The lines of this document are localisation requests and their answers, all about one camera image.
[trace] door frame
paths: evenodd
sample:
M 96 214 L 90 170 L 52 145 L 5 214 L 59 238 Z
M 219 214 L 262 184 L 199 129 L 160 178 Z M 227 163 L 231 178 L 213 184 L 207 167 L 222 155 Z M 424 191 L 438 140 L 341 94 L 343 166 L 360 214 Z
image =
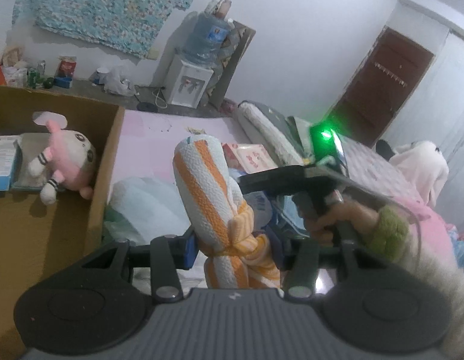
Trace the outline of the door frame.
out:
M 369 50 L 369 52 L 367 53 L 366 57 L 361 61 L 359 67 L 357 69 L 355 69 L 355 72 L 354 74 L 352 75 L 352 77 L 350 78 L 349 82 L 347 83 L 347 86 L 344 88 L 343 92 L 341 93 L 341 95 L 339 96 L 339 98 L 336 100 L 336 102 L 331 106 L 329 107 L 329 110 L 326 112 L 325 116 L 324 116 L 324 119 L 327 119 L 330 115 L 330 113 L 334 110 L 334 108 L 338 105 L 338 103 L 342 100 L 344 94 L 346 93 L 346 91 L 348 90 L 349 86 L 351 86 L 352 84 L 355 83 L 355 81 L 358 79 L 358 75 L 359 73 L 361 72 L 361 70 L 363 69 L 365 63 L 368 61 L 369 58 L 371 58 L 377 48 L 377 45 L 378 43 L 380 42 L 380 39 L 386 34 L 386 33 L 392 33 L 394 34 L 395 36 L 397 36 L 398 38 L 401 38 L 402 40 L 408 42 L 408 43 L 412 43 L 414 45 L 417 45 L 419 46 L 421 49 L 424 49 L 426 51 L 428 51 L 430 54 L 432 54 L 432 58 L 430 59 L 430 62 L 429 64 L 427 65 L 426 69 L 423 71 L 422 75 L 420 76 L 420 79 L 417 81 L 417 84 L 415 85 L 415 87 L 411 90 L 411 92 L 409 93 L 409 95 L 407 96 L 407 98 L 404 100 L 404 102 L 402 103 L 402 105 L 399 107 L 399 109 L 396 111 L 396 113 L 394 114 L 394 116 L 392 117 L 392 119 L 389 121 L 389 123 L 387 123 L 387 125 L 384 127 L 384 129 L 380 132 L 380 135 L 374 140 L 373 144 L 372 144 L 372 147 L 375 146 L 375 144 L 377 143 L 377 141 L 380 139 L 380 137 L 382 137 L 382 135 L 384 135 L 384 132 L 385 130 L 387 130 L 387 128 L 389 128 L 390 124 L 394 121 L 394 119 L 397 117 L 397 115 L 399 114 L 399 112 L 403 109 L 404 105 L 409 101 L 409 98 L 411 97 L 412 93 L 415 92 L 415 89 L 418 87 L 418 85 L 421 83 L 423 77 L 426 75 L 426 73 L 428 72 L 428 70 L 430 69 L 430 67 L 432 66 L 432 64 L 435 62 L 435 58 L 437 57 L 436 54 L 434 54 L 433 52 L 431 52 L 430 50 L 427 50 L 425 47 L 423 47 L 421 44 L 417 43 L 417 42 L 414 42 L 412 39 L 410 38 L 407 38 L 405 35 L 401 34 L 400 32 L 397 32 L 395 31 L 394 29 L 388 27 L 388 26 L 384 26 L 384 28 L 382 29 L 382 31 L 380 32 L 379 36 L 377 37 L 377 39 L 375 40 L 372 48 Z

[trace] white paper label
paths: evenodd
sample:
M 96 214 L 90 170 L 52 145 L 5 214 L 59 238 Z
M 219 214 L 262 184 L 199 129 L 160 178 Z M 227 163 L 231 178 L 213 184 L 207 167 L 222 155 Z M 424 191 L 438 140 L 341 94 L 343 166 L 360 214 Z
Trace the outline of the white paper label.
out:
M 9 176 L 12 171 L 18 138 L 18 135 L 0 136 L 0 176 Z

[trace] striped towel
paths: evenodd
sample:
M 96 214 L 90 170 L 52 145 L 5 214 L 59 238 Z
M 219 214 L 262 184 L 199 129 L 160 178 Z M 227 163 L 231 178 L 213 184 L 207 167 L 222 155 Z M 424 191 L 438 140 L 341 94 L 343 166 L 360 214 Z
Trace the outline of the striped towel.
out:
M 208 257 L 210 288 L 279 287 L 280 275 L 268 238 L 253 232 L 253 210 L 229 176 L 222 146 L 195 135 L 175 149 L 173 168 L 185 210 Z

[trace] red and white box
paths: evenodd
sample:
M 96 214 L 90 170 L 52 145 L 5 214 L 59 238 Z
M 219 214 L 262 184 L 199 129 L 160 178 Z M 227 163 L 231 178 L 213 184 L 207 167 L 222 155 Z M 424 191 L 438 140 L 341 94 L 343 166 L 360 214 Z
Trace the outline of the red and white box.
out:
M 277 164 L 261 144 L 223 143 L 222 149 L 229 168 L 249 174 L 277 168 Z

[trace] stuffed toy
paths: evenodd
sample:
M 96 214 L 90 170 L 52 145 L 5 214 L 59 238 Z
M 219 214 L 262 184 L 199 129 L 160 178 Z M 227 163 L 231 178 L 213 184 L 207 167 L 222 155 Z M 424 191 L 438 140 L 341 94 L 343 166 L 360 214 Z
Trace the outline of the stuffed toy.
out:
M 41 201 L 46 205 L 55 203 L 60 185 L 79 191 L 84 199 L 91 199 L 90 183 L 97 163 L 95 148 L 83 134 L 62 130 L 54 120 L 46 121 L 45 125 L 51 133 L 48 147 L 28 164 L 33 177 L 42 174 L 46 166 L 53 172 L 41 189 Z

